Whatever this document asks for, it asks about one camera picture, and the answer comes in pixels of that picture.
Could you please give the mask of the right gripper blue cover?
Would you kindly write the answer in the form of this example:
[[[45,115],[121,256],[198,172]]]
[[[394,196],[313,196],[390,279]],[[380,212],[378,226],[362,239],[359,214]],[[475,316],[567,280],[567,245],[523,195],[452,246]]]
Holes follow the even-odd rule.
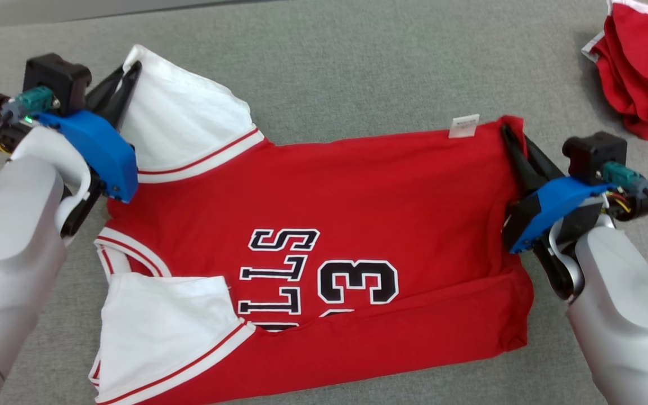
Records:
[[[520,197],[524,198],[506,209],[502,227],[505,249],[510,253],[530,250],[556,223],[561,224],[560,233],[555,236],[557,243],[571,241],[591,229],[604,204],[602,194],[614,185],[591,186],[573,177],[563,177],[563,172],[537,144],[509,125],[501,127],[501,136]]]

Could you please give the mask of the red basketball jersey white sleeves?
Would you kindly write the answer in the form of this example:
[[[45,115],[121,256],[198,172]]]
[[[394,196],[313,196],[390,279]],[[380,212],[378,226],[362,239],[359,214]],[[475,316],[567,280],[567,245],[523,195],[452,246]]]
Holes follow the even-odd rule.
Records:
[[[137,44],[138,190],[95,240],[97,405],[210,405],[523,348],[501,128],[275,145],[249,105]]]

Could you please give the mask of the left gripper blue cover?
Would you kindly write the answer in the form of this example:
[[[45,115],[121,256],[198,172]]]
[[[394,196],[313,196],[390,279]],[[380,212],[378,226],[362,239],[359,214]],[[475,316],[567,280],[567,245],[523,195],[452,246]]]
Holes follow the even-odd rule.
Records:
[[[31,116],[33,122],[59,134],[44,144],[44,159],[66,180],[75,181],[88,166],[105,183],[106,194],[124,203],[137,191],[137,163],[134,148],[118,131],[141,71],[140,61],[126,72],[123,67],[115,69],[85,96],[85,110],[65,117],[48,112]]]

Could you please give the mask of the red shorts with white stripe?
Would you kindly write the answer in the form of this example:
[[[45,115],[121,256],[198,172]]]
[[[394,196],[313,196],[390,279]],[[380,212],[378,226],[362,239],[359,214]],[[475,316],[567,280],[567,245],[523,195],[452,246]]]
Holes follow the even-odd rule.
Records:
[[[602,94],[625,129],[648,141],[648,3],[606,3],[602,31],[582,52],[596,65]]]

